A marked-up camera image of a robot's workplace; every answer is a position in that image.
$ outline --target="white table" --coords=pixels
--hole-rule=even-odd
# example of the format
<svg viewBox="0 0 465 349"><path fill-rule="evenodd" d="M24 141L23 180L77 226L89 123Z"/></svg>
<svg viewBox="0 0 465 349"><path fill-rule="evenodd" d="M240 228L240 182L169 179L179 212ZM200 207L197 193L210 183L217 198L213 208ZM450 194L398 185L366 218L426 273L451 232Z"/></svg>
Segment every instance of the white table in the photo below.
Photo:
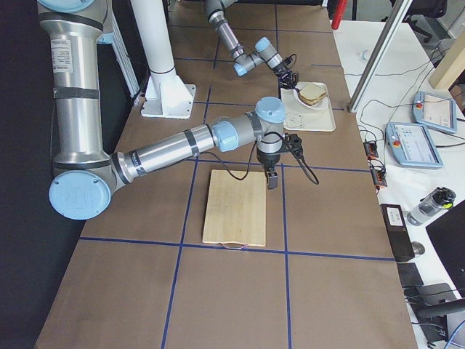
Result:
<svg viewBox="0 0 465 349"><path fill-rule="evenodd" d="M360 80L360 75L365 68L369 54L372 52L383 26L384 23L378 22L342 21L339 29L333 32L351 95ZM449 91L435 90L429 84L428 78L424 79L425 75L431 74L434 69L432 64L428 62L429 57L421 47L413 31L408 24L401 24L387 53L381 60L376 74L403 73L420 66L421 68L403 75L374 76L357 110L359 124L362 112L364 122L383 130L389 121L413 122L410 106L399 107L395 114L392 115L394 108L388 108L378 102L370 102L370 100L380 100L391 106L411 103L413 96L417 89L419 89L419 84L423 80L424 82L420 88L421 91L434 92L436 95L450 97ZM402 100L404 94L412 87L417 77L418 80L414 88ZM373 127L367 128L374 132L378 139L382 138L379 130ZM431 131L430 133L434 143L437 145L463 142L436 131ZM365 132L361 132L361 135L362 138L365 138ZM465 137L465 123L458 123L457 135ZM367 139L372 140L373 136L367 135ZM388 149L384 151L384 141L378 142L378 149L380 159L386 164L388 185L387 188L379 191L378 198L380 204L399 204L405 214L414 208L421 198L428 195L437 186L454 190L457 194L456 204L465 199L465 181L463 180L465 145L455 148L438 149L444 162L442 169L406 169L398 165ZM419 227L407 224L411 241L422 243L426 249L425 254L411 260L411 262L416 263L425 285L446 282L452 289L455 289L426 233L425 227L428 222ZM456 292L456 296L457 298L461 297L458 292ZM413 325L413 328L418 347L421 349L426 348L426 338L423 332L418 325Z"/></svg>

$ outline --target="office chair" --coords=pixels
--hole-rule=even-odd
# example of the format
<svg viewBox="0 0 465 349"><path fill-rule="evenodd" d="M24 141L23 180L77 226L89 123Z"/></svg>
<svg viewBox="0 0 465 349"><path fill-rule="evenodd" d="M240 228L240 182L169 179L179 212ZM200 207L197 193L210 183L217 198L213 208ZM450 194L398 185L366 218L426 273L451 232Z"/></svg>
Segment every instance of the office chair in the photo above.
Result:
<svg viewBox="0 0 465 349"><path fill-rule="evenodd" d="M394 6L395 0L390 1L391 5ZM408 23L413 31L425 35L426 38L423 40L423 42L427 43L429 40L431 40L433 35L418 27L416 24L418 20L413 20L412 16L423 15L429 18L441 18L443 15L445 15L447 8L448 0L413 0L403 22Z"/></svg>

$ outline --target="blue and white device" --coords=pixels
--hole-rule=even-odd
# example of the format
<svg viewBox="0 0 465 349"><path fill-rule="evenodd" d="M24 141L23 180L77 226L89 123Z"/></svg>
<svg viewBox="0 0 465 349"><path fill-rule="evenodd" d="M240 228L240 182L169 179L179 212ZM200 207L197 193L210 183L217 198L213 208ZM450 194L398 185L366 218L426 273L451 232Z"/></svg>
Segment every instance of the blue and white device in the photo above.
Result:
<svg viewBox="0 0 465 349"><path fill-rule="evenodd" d="M412 104L416 122L449 134L457 132L456 102L453 99L418 92Z"/></svg>
<svg viewBox="0 0 465 349"><path fill-rule="evenodd" d="M386 141L401 166L424 169L444 166L426 125L389 122Z"/></svg>

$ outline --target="blue joint cap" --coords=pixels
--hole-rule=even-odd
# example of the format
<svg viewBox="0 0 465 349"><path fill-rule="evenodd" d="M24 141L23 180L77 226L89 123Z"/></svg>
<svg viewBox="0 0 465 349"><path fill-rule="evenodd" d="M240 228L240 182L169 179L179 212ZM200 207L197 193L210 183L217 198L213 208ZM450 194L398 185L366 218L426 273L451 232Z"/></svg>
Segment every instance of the blue joint cap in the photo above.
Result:
<svg viewBox="0 0 465 349"><path fill-rule="evenodd" d="M234 69L235 69L235 72L239 75L239 76L242 76L242 75L246 75L248 73L247 69L245 69L242 65L240 65L239 63L234 63Z"/></svg>
<svg viewBox="0 0 465 349"><path fill-rule="evenodd" d="M256 114L263 120L279 124L284 122L284 103L276 97L263 97L255 106Z"/></svg>
<svg viewBox="0 0 465 349"><path fill-rule="evenodd" d="M211 128L217 136L219 151L233 151L239 146L238 132L230 122L223 120Z"/></svg>
<svg viewBox="0 0 465 349"><path fill-rule="evenodd" d="M98 44L112 44L113 43L113 33L105 33L97 40Z"/></svg>
<svg viewBox="0 0 465 349"><path fill-rule="evenodd" d="M57 12L71 13L86 9L94 0L37 0L45 7Z"/></svg>
<svg viewBox="0 0 465 349"><path fill-rule="evenodd" d="M88 171L68 171L53 179L50 204L72 220L88 220L108 207L111 192L108 184Z"/></svg>
<svg viewBox="0 0 465 349"><path fill-rule="evenodd" d="M268 48L268 46L270 45L270 40L268 40L268 38L261 38L260 40L258 40L255 44L255 50L257 52L261 52L261 51L264 51Z"/></svg>

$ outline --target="wooden cutting board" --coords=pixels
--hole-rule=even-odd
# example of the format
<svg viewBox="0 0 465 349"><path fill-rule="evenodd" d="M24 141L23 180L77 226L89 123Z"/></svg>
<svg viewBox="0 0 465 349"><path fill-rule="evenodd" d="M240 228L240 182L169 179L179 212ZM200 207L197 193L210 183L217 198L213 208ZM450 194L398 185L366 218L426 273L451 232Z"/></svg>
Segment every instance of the wooden cutting board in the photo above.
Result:
<svg viewBox="0 0 465 349"><path fill-rule="evenodd" d="M236 177L245 174L242 171L231 172ZM263 172L249 172L245 180L239 181L227 171L212 170L202 241L265 246L266 192Z"/></svg>

